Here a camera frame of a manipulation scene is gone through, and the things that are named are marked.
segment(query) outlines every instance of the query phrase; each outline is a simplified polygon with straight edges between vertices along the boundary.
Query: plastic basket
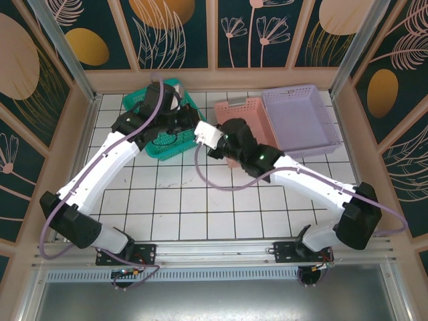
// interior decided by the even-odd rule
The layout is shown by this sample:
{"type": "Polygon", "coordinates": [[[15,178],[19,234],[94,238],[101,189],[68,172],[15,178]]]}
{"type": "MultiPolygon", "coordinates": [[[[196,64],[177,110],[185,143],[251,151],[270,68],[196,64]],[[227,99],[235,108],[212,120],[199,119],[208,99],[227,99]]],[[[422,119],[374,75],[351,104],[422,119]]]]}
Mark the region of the plastic basket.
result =
{"type": "Polygon", "coordinates": [[[342,143],[314,85],[263,91],[280,148],[293,158],[334,152],[342,143]]]}
{"type": "MultiPolygon", "coordinates": [[[[242,118],[247,122],[259,144],[279,148],[261,98],[247,98],[244,105],[238,104],[238,106],[229,105],[228,102],[218,102],[214,105],[214,109],[219,124],[231,118],[242,118]]],[[[227,164],[230,168],[239,166],[237,162],[230,159],[227,159],[227,164]]]]}
{"type": "MultiPolygon", "coordinates": [[[[183,86],[182,83],[175,78],[165,80],[164,83],[170,86],[175,86],[177,84],[183,86]]],[[[123,105],[127,111],[131,110],[137,102],[144,100],[146,89],[147,88],[141,89],[123,98],[123,105]]],[[[201,120],[206,121],[199,108],[196,106],[192,98],[190,98],[189,93],[185,91],[185,96],[181,101],[181,104],[187,103],[189,103],[192,108],[198,110],[201,120]]],[[[154,140],[153,143],[150,142],[147,144],[146,152],[152,158],[159,158],[160,161],[165,161],[168,158],[181,154],[190,148],[196,147],[193,130],[189,129],[185,130],[184,132],[180,132],[177,134],[177,140],[174,142],[175,139],[175,135],[168,135],[165,133],[159,134],[158,138],[154,140]]]]}

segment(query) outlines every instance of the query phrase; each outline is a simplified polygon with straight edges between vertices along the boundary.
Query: green plastic basket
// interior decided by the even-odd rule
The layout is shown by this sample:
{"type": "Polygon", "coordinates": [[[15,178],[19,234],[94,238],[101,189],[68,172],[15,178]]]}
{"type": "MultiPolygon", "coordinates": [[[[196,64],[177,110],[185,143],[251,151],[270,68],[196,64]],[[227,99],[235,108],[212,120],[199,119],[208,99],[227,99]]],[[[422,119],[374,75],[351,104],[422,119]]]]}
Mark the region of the green plastic basket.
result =
{"type": "MultiPolygon", "coordinates": [[[[175,78],[165,80],[164,83],[170,86],[175,86],[177,84],[180,84],[181,86],[183,86],[182,83],[175,78]]],[[[132,107],[137,102],[144,100],[146,89],[147,88],[138,90],[123,98],[123,106],[127,111],[131,110],[132,107]]],[[[185,96],[183,100],[181,100],[181,104],[184,105],[187,103],[189,103],[192,108],[196,109],[199,112],[199,116],[201,117],[201,120],[206,121],[205,117],[201,114],[201,111],[199,110],[199,108],[196,106],[192,98],[190,98],[189,93],[185,91],[185,96]]],[[[160,161],[165,161],[168,158],[171,158],[175,155],[185,152],[190,148],[196,147],[196,143],[194,142],[194,139],[195,139],[195,135],[193,134],[193,130],[190,130],[190,129],[177,134],[177,140],[175,142],[174,142],[175,135],[168,135],[166,133],[162,133],[162,134],[159,134],[158,138],[153,141],[154,144],[151,142],[147,144],[146,152],[152,158],[158,158],[160,161]]]]}

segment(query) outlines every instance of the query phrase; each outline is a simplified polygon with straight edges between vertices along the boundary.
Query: lavender plastic tray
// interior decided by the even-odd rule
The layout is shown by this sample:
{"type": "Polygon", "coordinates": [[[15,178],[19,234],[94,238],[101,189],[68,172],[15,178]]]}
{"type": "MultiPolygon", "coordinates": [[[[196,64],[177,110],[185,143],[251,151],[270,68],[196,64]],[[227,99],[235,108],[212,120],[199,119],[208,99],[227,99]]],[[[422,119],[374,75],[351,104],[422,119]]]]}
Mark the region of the lavender plastic tray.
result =
{"type": "Polygon", "coordinates": [[[314,85],[263,91],[280,148],[293,158],[330,154],[341,141],[314,85]]]}

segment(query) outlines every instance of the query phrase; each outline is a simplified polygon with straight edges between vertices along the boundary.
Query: white grid floor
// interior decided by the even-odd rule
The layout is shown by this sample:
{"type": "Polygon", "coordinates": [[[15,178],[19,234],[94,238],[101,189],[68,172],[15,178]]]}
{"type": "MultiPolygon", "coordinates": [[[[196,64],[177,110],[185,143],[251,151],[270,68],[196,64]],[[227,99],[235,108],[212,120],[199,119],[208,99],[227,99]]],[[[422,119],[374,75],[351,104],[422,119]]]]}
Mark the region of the white grid floor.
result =
{"type": "MultiPolygon", "coordinates": [[[[321,94],[340,133],[328,93],[321,94]]],[[[208,121],[215,124],[215,102],[242,102],[261,93],[208,92],[191,96],[208,121]]],[[[125,112],[122,99],[123,95],[103,96],[88,160],[102,145],[118,115],[125,112]]],[[[91,216],[124,230],[136,241],[295,237],[303,226],[331,218],[322,205],[264,181],[232,193],[207,188],[193,166],[194,153],[191,149],[161,162],[142,151],[110,183],[91,216]]],[[[334,154],[297,161],[327,177],[355,183],[344,146],[334,154]]],[[[203,173],[218,185],[241,186],[252,180],[242,169],[229,169],[225,160],[207,157],[204,148],[199,162],[203,173]]]]}

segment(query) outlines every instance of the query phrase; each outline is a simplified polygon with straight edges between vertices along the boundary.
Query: enclosure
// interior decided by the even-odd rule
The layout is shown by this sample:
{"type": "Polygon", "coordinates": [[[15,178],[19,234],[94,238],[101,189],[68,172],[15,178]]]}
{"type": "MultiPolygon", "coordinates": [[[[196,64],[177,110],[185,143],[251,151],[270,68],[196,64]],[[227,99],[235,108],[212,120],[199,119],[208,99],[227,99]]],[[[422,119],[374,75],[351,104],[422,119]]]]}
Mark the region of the enclosure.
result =
{"type": "MultiPolygon", "coordinates": [[[[425,320],[427,21],[427,0],[3,1],[2,320],[425,320]],[[167,160],[144,149],[90,216],[154,245],[159,272],[135,292],[116,293],[115,269],[96,265],[94,248],[43,259],[40,197],[91,160],[127,111],[124,98],[153,72],[180,81],[213,125],[222,122],[220,102],[315,85],[338,148],[296,161],[371,184],[408,230],[372,237],[363,251],[334,246],[336,267],[305,288],[298,267],[314,262],[276,263],[268,249],[331,219],[326,206],[264,181],[221,192],[198,177],[195,148],[167,160]],[[127,309],[107,308],[117,305],[127,309]]],[[[298,127],[304,134],[308,126],[298,127]]],[[[222,187],[252,180],[205,147],[198,160],[222,187]]],[[[400,226],[383,212],[378,228],[400,226]]],[[[49,254],[69,244],[55,231],[44,241],[49,254]]]]}

